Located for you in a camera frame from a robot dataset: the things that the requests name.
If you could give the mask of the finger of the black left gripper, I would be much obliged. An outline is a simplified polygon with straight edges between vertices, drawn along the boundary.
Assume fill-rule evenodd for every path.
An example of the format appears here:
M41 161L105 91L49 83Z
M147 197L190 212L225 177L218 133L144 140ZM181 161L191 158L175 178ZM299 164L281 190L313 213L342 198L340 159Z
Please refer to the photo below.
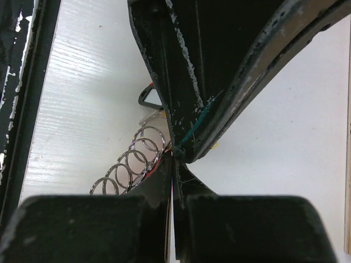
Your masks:
M269 15L227 85L216 92L189 131L189 163L202 158L262 89L321 31L350 14L350 1L264 1Z
M128 1L132 32L165 107L175 155L201 157L250 47L282 1Z

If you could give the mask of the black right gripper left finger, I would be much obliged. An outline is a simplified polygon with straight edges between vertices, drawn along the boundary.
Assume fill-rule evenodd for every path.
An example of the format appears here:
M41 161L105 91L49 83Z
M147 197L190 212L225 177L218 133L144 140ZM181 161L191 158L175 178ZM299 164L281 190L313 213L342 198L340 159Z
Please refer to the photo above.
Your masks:
M122 196L34 196L13 214L1 262L168 262L172 155Z

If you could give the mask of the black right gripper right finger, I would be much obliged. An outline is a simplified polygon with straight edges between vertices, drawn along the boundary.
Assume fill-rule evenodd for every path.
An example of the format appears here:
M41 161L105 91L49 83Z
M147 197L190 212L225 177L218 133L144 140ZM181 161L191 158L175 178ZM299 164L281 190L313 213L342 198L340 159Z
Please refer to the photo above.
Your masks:
M299 196L221 196L172 165L180 262L336 262L319 213Z

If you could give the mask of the keyring bunch with coloured tags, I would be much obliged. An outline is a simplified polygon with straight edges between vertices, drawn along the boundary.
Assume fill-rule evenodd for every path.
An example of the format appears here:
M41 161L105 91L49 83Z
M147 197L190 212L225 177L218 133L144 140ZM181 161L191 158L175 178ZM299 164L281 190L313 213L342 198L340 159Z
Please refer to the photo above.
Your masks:
M153 83L140 93L138 104L152 112L139 121L127 149L92 184L89 195L125 195L151 175L172 148L166 113Z

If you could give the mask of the yellow tag key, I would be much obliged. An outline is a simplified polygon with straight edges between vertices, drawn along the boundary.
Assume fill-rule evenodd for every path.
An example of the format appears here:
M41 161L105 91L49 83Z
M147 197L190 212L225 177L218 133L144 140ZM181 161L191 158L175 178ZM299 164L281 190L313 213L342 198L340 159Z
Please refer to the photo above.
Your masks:
M216 142L212 147L211 147L211 149L215 149L215 148L217 148L218 147L218 142Z

